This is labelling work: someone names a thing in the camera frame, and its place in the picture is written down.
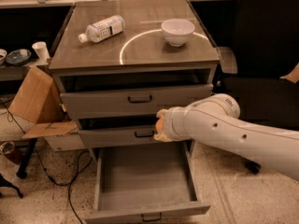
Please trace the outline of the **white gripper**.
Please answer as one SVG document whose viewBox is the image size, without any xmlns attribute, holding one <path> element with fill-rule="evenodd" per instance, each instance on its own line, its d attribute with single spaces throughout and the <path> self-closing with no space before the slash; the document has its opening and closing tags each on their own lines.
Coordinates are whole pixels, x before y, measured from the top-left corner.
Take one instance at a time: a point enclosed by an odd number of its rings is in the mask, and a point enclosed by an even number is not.
<svg viewBox="0 0 299 224">
<path fill-rule="evenodd" d="M 164 133 L 156 133 L 154 139 L 160 142 L 171 142 L 189 140 L 190 136 L 184 127 L 185 108 L 172 107 L 170 109 L 161 109 L 157 112 L 158 119 L 164 119 Z"/>
</svg>

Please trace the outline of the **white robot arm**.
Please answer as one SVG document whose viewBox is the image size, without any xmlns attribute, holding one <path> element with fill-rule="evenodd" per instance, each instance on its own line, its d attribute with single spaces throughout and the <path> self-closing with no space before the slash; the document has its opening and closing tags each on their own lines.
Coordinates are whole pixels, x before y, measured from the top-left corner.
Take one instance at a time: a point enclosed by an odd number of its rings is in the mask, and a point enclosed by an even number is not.
<svg viewBox="0 0 299 224">
<path fill-rule="evenodd" d="M 299 180 L 299 132 L 245 122 L 239 115 L 233 97 L 216 94 L 158 111 L 154 138 L 162 142 L 192 139 Z"/>
</svg>

